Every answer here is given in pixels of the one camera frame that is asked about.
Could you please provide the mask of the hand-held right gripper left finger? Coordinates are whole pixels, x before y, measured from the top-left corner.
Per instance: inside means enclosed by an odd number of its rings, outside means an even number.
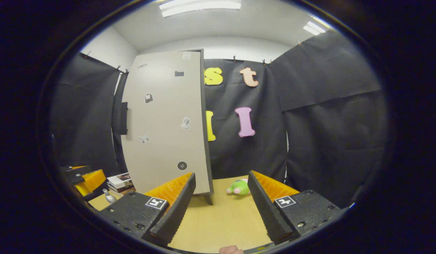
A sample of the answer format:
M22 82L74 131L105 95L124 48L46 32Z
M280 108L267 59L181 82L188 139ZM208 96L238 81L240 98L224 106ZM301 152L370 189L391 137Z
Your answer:
M173 240L195 188L195 174L187 173L144 194L131 191L98 214L123 233L165 247Z

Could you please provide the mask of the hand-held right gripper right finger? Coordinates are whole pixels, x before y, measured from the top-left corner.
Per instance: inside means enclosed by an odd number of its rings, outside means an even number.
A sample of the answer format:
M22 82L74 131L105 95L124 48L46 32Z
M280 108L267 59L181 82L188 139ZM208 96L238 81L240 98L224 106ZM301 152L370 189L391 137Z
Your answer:
M249 172L248 187L275 245L314 232L342 213L340 207L314 190L299 192L256 171Z

